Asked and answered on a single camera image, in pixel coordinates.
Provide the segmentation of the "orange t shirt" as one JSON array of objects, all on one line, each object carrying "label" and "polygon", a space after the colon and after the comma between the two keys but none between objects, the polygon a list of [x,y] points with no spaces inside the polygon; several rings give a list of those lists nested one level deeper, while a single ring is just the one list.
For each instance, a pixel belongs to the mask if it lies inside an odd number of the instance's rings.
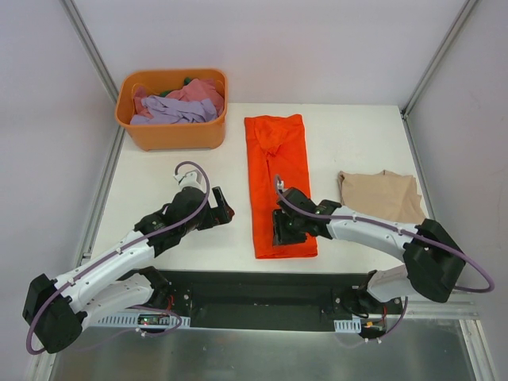
[{"label": "orange t shirt", "polygon": [[302,116],[247,117],[244,126],[256,258],[274,260],[317,256],[318,244],[314,238],[308,238],[302,244],[273,245],[272,211],[278,207],[275,177],[279,175],[286,184],[310,196],[306,132]]}]

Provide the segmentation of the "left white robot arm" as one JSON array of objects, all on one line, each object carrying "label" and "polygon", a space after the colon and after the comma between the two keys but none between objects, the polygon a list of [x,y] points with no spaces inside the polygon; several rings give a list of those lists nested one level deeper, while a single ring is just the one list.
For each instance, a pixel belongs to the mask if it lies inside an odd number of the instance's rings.
[{"label": "left white robot arm", "polygon": [[90,325],[126,308],[171,314],[170,283],[146,262],[177,246],[194,230],[232,221],[234,211],[220,187],[211,195],[183,187],[173,200],[141,218],[113,248],[90,262],[50,279],[29,284],[22,316],[29,324],[25,346],[31,355],[57,353],[70,346]]}]

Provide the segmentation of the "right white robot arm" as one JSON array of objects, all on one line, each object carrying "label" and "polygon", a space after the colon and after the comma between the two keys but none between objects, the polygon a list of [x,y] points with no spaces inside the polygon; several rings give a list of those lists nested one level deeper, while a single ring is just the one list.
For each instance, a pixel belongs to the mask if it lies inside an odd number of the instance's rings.
[{"label": "right white robot arm", "polygon": [[394,223],[331,200],[316,204],[294,187],[278,185],[275,192],[275,246],[323,237],[361,244],[400,260],[400,265],[391,269],[368,272],[358,288],[342,298],[352,313],[372,314],[395,298],[415,294],[432,302],[448,301],[465,261],[456,243],[436,221]]}]

